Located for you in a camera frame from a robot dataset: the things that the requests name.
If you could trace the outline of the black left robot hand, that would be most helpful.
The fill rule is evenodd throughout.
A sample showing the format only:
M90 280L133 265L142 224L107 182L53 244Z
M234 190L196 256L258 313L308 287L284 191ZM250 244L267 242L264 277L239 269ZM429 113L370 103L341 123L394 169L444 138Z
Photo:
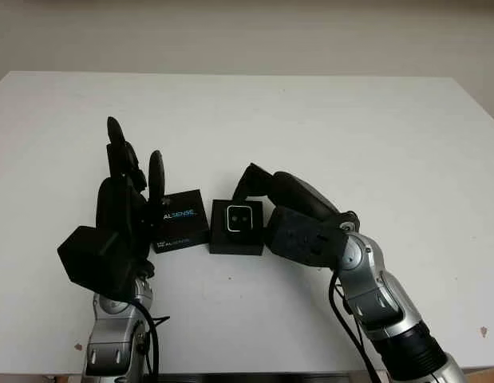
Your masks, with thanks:
M107 131L110 176L98 191L96 226L118 233L135 259L137 274L151 278L155 267L148 254L168 206L163 157L159 150L152 152L145 175L116 118L107 118Z

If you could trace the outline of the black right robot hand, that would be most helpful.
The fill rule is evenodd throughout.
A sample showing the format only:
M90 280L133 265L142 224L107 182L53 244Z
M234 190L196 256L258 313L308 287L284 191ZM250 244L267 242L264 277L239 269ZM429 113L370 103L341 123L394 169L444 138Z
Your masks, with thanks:
M276 207L283 206L319 221L340 222L341 212L306 181L288 172L270 174L256 164L249 164L240 178L232 200L266 196Z

